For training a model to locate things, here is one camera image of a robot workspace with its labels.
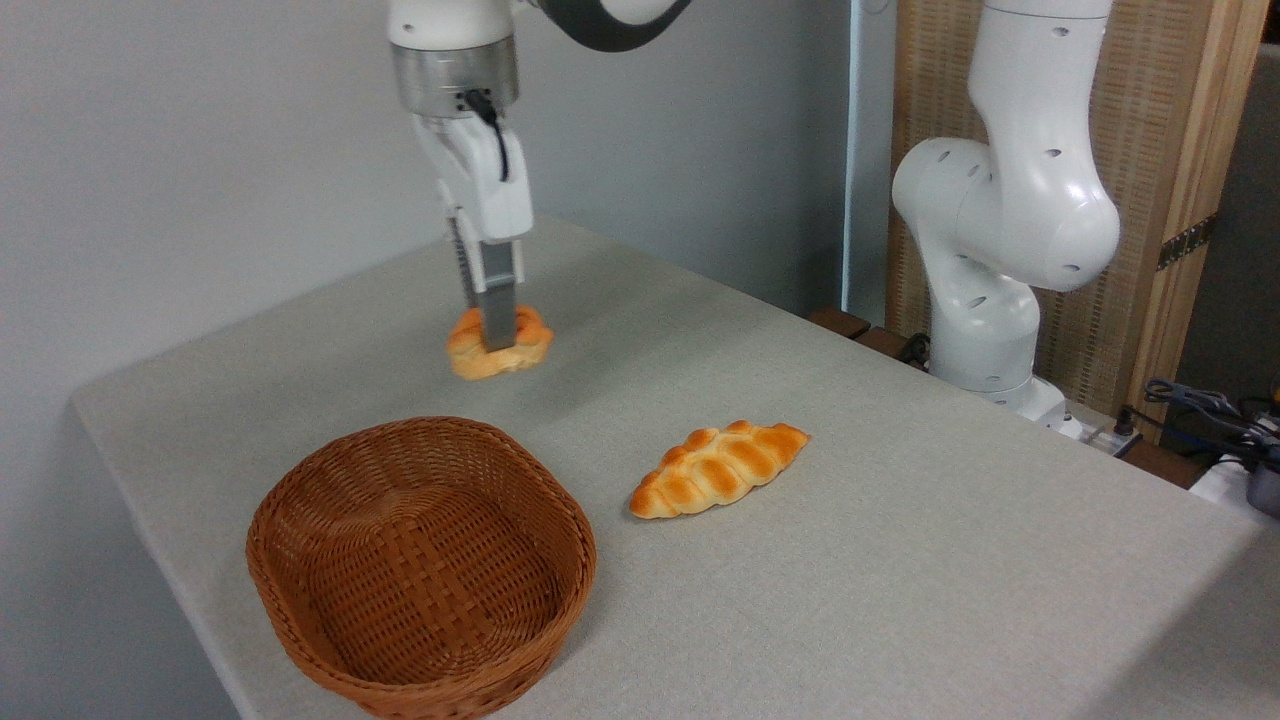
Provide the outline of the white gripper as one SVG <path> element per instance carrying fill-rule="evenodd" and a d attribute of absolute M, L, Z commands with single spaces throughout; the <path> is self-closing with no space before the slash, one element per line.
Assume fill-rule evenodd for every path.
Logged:
<path fill-rule="evenodd" d="M 477 307 L 488 352 L 509 348 L 517 334 L 521 245 L 534 225 L 529 173 L 515 132 L 475 114 L 413 117 L 419 142 L 442 187 L 463 295 Z M 477 242 L 467 250 L 460 217 Z"/>

